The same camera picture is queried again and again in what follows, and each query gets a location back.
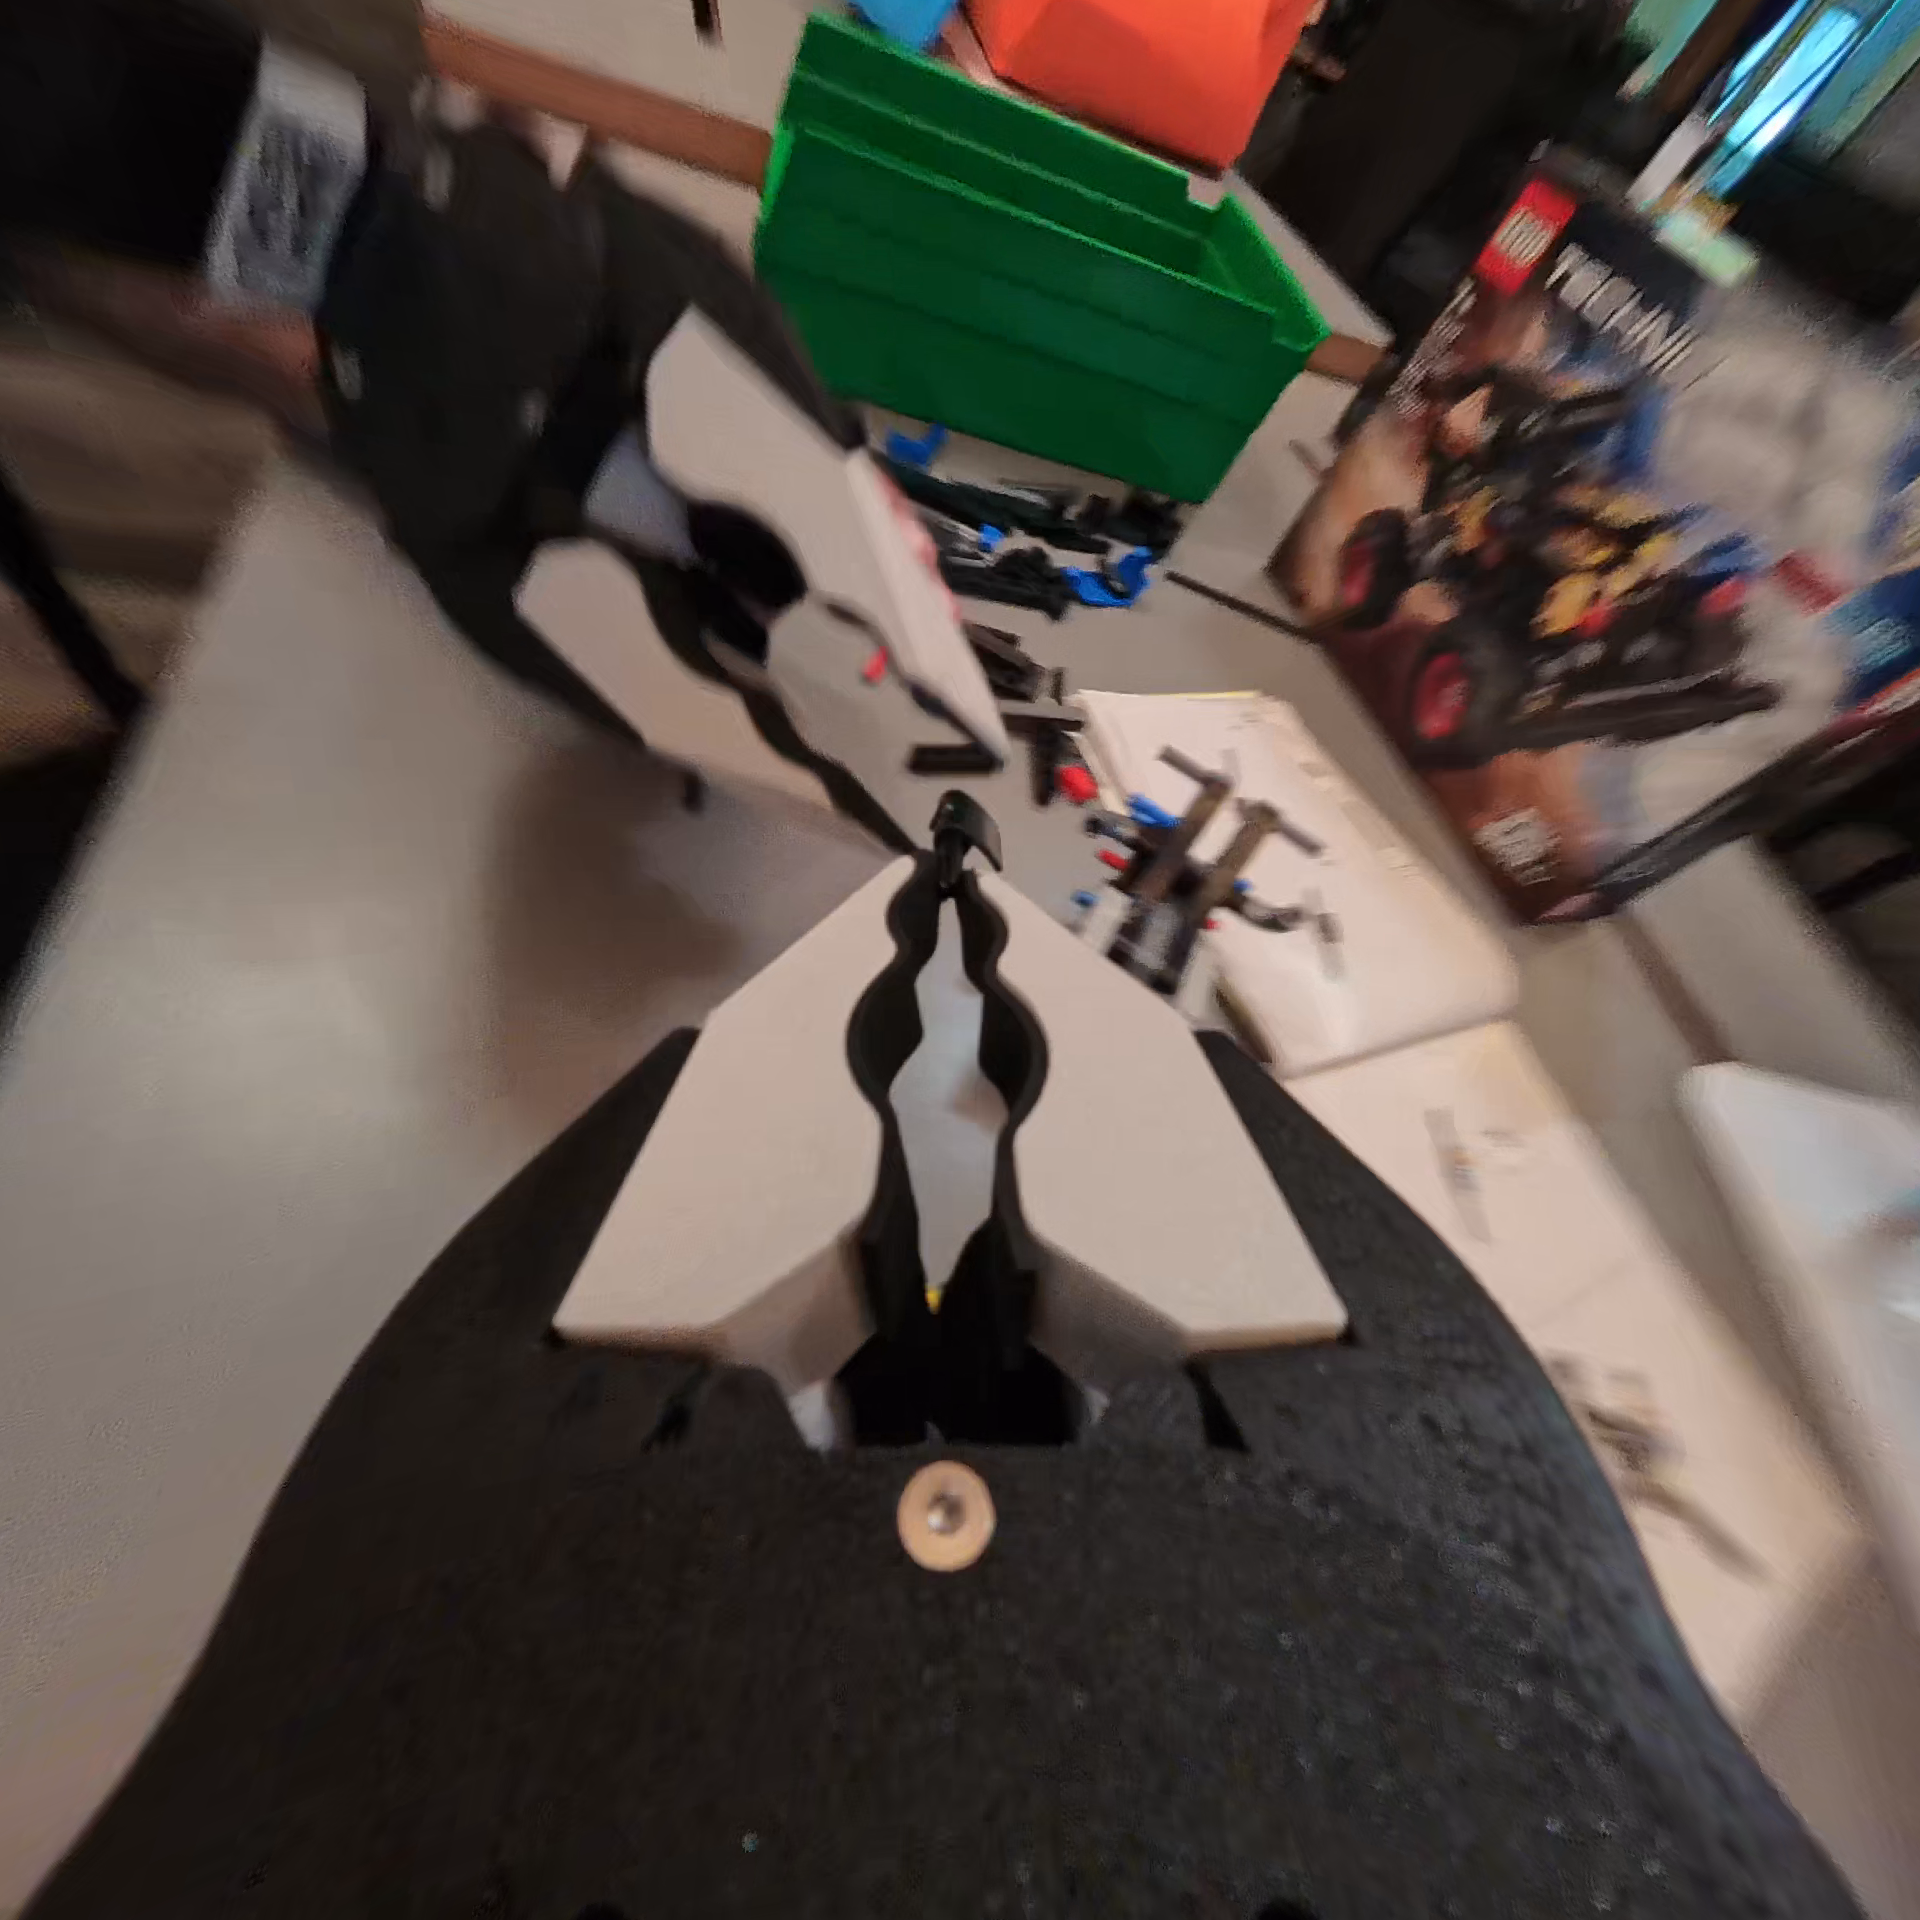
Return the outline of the lego set cardboard box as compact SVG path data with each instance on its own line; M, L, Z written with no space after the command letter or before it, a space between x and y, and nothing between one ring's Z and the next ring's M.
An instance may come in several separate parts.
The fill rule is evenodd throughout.
M1915 372L1549 151L1267 573L1504 904L1596 922L1915 761Z

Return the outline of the long black lego axle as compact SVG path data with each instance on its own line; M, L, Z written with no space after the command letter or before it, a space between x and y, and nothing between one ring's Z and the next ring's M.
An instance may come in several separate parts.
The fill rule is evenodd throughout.
M1275 613L1271 609L1263 609L1263 607L1260 607L1260 604L1255 604L1255 601L1250 601L1250 600L1246 600L1236 592L1226 592L1221 587L1203 583L1203 580L1192 579L1191 573L1184 573L1184 572L1172 569L1172 567L1165 569L1160 579L1164 579L1165 585L1181 587L1184 592L1191 592L1191 594L1208 601L1216 609L1226 609L1226 610L1235 613L1236 618L1248 619L1248 621L1252 621L1262 628L1296 639L1296 641L1307 642L1307 645L1317 645L1312 632L1306 624L1300 624L1298 619L1287 618L1282 613Z

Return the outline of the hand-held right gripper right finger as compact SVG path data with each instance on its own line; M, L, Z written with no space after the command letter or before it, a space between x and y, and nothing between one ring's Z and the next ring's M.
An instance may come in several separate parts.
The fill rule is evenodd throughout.
M1340 1340L1349 1311L1188 1023L994 872L956 912L1006 1116L1015 1338L1098 1394Z

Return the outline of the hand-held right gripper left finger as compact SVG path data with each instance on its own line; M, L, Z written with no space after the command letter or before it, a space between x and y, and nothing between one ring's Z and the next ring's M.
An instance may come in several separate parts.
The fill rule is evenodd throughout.
M551 1329L680 1353L787 1394L869 1336L852 1236L879 1181L879 1119L848 1032L896 957L901 858L719 1002L685 1056Z

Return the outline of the partly built lego model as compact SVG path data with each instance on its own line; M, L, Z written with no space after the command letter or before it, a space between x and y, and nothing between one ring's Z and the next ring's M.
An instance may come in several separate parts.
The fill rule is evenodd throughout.
M1111 874L1104 895L1079 898L1079 928L1093 946L1165 1002L1219 986L1206 937L1221 922L1277 936L1307 930L1334 963L1343 928L1322 897L1303 892L1277 900L1260 895L1252 880L1255 858L1268 843L1285 843L1309 863L1325 860L1327 843L1277 803L1244 797L1231 761L1212 763L1168 744L1158 747L1157 765L1188 781L1184 808L1170 809L1132 789L1125 808L1087 817Z

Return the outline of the orange box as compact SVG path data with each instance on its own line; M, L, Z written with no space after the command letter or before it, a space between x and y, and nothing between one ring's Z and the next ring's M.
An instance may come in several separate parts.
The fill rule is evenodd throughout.
M998 80L1222 173L1322 3L964 3Z

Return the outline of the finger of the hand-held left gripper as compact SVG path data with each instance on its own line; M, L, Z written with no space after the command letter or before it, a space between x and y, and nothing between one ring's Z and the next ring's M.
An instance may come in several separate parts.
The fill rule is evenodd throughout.
M776 592L750 587L739 560L711 560L759 633L714 645L739 685L832 761L1007 760L934 544L863 445L842 445L698 307L646 370L644 424L691 533L773 548Z
M744 679L706 655L703 635L679 635L680 580L667 573L662 609L646 580L599 544L551 544L516 591L516 615L582 685L581 704L635 736L691 795L724 786L832 812L892 853L922 837L844 763L815 752L757 667Z

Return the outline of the pile of loose lego pieces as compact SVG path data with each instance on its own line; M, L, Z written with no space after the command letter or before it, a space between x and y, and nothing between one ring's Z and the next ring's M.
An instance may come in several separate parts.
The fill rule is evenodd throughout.
M931 463L944 448L940 426L919 440L893 433L876 464L917 515L959 609L1032 613L1051 624L1077 610L1127 610L1184 530L1174 500L1140 490L1107 497L936 473ZM1032 803L1091 804L1098 781L1077 747L1084 722L1067 714L1064 673L973 615L963 615L963 635L1007 736L1023 744Z

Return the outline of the white instruction booklet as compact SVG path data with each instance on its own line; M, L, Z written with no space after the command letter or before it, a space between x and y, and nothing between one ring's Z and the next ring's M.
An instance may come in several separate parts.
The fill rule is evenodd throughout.
M1275 1076L1300 1080L1501 1019L1519 984L1507 948L1309 733L1300 716L1255 693L1132 695L1085 691L1082 752L1104 801L1132 789L1181 809L1186 779L1157 765L1164 746L1235 763L1244 797L1272 801L1327 843L1309 863L1285 843L1255 856L1260 895L1314 892L1338 914L1334 963L1307 933L1260 933L1235 919L1206 936L1212 991L1178 1000L1191 1015L1222 1015Z

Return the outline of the stack of green plastic bins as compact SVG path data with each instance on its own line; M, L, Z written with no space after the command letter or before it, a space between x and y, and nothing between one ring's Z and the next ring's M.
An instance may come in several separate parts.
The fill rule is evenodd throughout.
M1191 506L1331 336L1239 200L842 13L752 256L832 393Z

